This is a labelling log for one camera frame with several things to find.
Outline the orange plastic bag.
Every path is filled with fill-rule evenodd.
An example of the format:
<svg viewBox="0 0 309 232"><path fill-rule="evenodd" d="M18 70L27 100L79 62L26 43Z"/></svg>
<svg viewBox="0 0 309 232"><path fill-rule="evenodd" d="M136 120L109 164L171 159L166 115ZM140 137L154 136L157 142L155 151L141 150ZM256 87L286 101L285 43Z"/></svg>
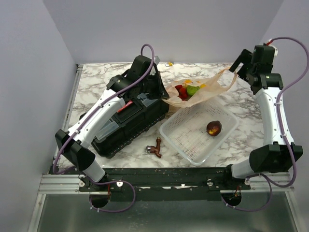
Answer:
<svg viewBox="0 0 309 232"><path fill-rule="evenodd" d="M191 107L194 105L197 105L199 103L205 102L209 99L212 99L226 91L228 91L236 82L236 79L238 77L237 73L233 72L233 79L230 82L230 84L226 87L219 84L219 79L222 77L225 71L227 71L229 68L224 68L221 71L219 71L215 76L211 78L201 78L201 79L193 79L193 78L187 78L187 79L181 79L178 81L172 81L170 84L168 84L165 89L167 93L169 94L169 99L163 99L163 102L169 104L172 107L175 108L186 108ZM198 80L203 82L206 86L203 88L200 88L192 97L188 97L186 101L183 101L178 97L178 91L176 90L176 85L182 85L182 82L184 80Z"/></svg>

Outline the red fake cherry tomatoes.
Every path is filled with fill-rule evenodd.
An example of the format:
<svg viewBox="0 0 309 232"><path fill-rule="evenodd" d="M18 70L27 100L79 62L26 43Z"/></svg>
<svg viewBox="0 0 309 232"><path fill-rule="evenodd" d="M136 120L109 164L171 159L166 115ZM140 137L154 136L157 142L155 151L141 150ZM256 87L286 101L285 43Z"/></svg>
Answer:
<svg viewBox="0 0 309 232"><path fill-rule="evenodd" d="M186 101L189 97L186 88L183 87L182 85L176 85L175 88L178 91L178 97L183 101Z"/></svg>

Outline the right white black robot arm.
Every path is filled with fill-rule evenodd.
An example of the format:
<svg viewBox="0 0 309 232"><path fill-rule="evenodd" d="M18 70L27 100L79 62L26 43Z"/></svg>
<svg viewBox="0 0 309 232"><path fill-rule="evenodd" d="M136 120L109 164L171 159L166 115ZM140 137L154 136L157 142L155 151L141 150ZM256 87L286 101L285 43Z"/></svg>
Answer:
<svg viewBox="0 0 309 232"><path fill-rule="evenodd" d="M251 87L262 116L264 143L222 177L227 189L234 189L239 179L252 174L286 172L303 155L302 146L295 144L288 128L281 75L272 72L275 51L268 45L257 45L253 52L244 49L229 69L234 72L241 66L237 74Z"/></svg>

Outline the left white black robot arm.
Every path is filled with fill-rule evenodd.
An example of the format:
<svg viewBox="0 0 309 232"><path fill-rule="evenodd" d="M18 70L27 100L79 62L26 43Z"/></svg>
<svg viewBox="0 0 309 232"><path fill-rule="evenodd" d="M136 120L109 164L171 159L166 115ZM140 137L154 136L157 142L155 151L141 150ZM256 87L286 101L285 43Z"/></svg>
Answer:
<svg viewBox="0 0 309 232"><path fill-rule="evenodd" d="M169 98L155 60L155 55L151 58L136 56L128 70L109 80L100 99L77 123L67 131L59 129L55 134L57 158L63 155L68 159L91 179L90 185L97 191L106 188L106 173L88 147L99 131L117 111L140 94L151 100Z"/></svg>

